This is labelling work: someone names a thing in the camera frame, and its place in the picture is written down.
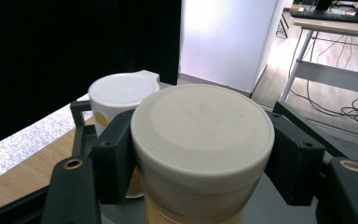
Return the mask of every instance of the wooden table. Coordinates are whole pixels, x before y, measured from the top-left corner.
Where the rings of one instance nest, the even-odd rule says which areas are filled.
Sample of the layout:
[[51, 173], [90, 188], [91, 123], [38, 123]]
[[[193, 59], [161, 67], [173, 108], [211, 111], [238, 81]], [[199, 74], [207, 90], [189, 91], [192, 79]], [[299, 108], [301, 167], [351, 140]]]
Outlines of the wooden table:
[[0, 207], [47, 186], [55, 164], [71, 156], [74, 139], [75, 129], [0, 175]]

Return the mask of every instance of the mug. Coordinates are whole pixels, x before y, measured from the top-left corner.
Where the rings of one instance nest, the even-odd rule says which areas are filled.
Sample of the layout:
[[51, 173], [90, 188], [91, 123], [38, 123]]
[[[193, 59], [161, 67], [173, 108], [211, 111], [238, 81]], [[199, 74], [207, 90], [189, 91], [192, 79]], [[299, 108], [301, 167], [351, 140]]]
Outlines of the mug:
[[[159, 90], [159, 75], [148, 71], [114, 74], [94, 81], [89, 87], [89, 100], [97, 136], [121, 112], [135, 109], [143, 99]], [[128, 198], [143, 195], [138, 171], [132, 175]]]
[[131, 119], [145, 223], [239, 223], [269, 159], [266, 112], [235, 91], [189, 84], [143, 100]]

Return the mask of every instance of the metal table leg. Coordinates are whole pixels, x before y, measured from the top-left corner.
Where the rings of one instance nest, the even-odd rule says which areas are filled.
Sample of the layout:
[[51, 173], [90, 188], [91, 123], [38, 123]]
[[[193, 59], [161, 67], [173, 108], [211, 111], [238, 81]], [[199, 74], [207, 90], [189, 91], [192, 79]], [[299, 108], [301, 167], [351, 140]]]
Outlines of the metal table leg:
[[295, 63], [295, 66], [293, 67], [293, 71], [290, 74], [289, 79], [287, 80], [286, 87], [284, 88], [283, 93], [281, 94], [281, 97], [279, 99], [280, 101], [286, 102], [286, 100], [287, 100], [289, 91], [292, 88], [293, 82], [295, 81], [295, 78], [296, 78], [297, 68], [304, 58], [305, 51], [307, 50], [307, 47], [308, 47], [308, 44], [310, 43], [310, 39], [312, 38], [312, 35], [313, 35], [313, 31], [309, 31], [307, 34], [307, 38], [305, 39], [304, 45], [300, 51], [300, 54], [298, 55], [298, 58], [296, 59], [296, 63]]
[[280, 23], [281, 23], [281, 27], [282, 27], [282, 29], [283, 29], [283, 34], [284, 34], [284, 37], [286, 37], [286, 38], [287, 38], [286, 29], [284, 29], [284, 26], [283, 26], [283, 22], [282, 22], [282, 20], [280, 20]]
[[287, 29], [289, 29], [289, 25], [287, 24], [286, 18], [283, 16], [283, 14], [282, 14], [282, 18], [283, 18], [284, 24], [286, 24]]

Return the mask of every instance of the desk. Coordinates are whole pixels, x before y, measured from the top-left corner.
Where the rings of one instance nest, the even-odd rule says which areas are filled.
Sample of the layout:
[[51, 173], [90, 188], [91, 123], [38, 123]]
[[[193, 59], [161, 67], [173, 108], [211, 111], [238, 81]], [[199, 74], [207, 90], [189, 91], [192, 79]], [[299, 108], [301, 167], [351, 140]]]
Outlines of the desk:
[[71, 156], [74, 138], [75, 129], [0, 175], [0, 207], [47, 186], [54, 165]]
[[351, 91], [358, 91], [358, 72], [303, 61], [304, 54], [314, 32], [358, 36], [358, 24], [293, 18], [293, 25], [300, 26], [303, 30], [308, 30], [309, 32], [282, 92], [280, 101], [287, 100], [296, 77]]

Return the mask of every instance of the black curtain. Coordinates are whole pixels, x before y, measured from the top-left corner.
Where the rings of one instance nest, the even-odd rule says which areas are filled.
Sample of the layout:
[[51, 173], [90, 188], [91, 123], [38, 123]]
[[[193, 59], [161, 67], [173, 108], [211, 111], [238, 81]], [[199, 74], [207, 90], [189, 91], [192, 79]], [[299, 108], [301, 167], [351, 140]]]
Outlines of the black curtain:
[[181, 1], [0, 0], [0, 140], [109, 74], [176, 84]]

